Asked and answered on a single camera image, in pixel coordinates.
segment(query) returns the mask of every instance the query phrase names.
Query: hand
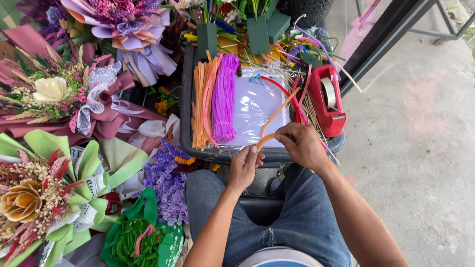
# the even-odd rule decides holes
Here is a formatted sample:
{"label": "hand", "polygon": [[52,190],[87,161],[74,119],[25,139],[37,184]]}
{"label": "hand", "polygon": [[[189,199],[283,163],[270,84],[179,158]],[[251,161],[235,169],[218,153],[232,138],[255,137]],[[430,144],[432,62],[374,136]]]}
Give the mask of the hand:
{"label": "hand", "polygon": [[239,195],[252,184],[256,168],[262,165],[264,154],[257,152],[257,146],[249,145],[243,148],[231,159],[228,187]]}
{"label": "hand", "polygon": [[284,145],[290,157],[300,166],[320,174],[328,163],[332,164],[313,126],[289,123],[276,133],[277,141]]}

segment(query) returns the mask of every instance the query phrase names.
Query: caster wheel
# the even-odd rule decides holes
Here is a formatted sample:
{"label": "caster wheel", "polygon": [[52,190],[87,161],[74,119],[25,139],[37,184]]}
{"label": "caster wheel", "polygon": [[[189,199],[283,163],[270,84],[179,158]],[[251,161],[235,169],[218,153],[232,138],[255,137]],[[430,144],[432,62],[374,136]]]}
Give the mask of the caster wheel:
{"label": "caster wheel", "polygon": [[441,44],[445,44],[448,41],[450,41],[450,40],[446,39],[446,38],[437,38],[432,44],[435,45],[435,46],[440,46]]}

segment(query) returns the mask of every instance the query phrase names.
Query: person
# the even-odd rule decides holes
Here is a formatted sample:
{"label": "person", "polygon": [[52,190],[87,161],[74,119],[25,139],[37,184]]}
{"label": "person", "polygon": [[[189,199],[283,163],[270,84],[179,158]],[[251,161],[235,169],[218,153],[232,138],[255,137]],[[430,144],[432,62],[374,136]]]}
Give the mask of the person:
{"label": "person", "polygon": [[275,137],[295,161],[280,187],[285,201],[269,227],[238,202],[264,155],[255,145],[231,160],[226,186],[209,171],[185,184],[194,241],[183,267],[407,267],[394,238],[326,155],[315,129],[289,123]]}

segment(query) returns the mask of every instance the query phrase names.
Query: shirt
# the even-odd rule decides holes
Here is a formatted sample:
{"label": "shirt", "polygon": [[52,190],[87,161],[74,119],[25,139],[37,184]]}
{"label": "shirt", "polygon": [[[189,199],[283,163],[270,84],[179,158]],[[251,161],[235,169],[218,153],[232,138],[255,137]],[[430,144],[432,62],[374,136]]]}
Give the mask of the shirt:
{"label": "shirt", "polygon": [[289,247],[276,246],[259,250],[238,267],[323,267],[316,259]]}

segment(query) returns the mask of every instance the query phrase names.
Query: jeans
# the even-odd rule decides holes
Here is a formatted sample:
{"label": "jeans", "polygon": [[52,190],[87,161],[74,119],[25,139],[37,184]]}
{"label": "jeans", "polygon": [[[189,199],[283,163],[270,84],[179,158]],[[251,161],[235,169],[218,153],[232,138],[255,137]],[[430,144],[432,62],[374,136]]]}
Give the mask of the jeans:
{"label": "jeans", "polygon": [[[196,241],[224,189],[212,172],[192,173],[185,184],[191,237]],[[275,245],[304,252],[325,267],[351,267],[350,251],[336,223],[322,179],[292,164],[278,191],[285,197],[280,217],[269,227],[251,222],[238,202],[233,210],[223,267],[235,267],[258,250]]]}

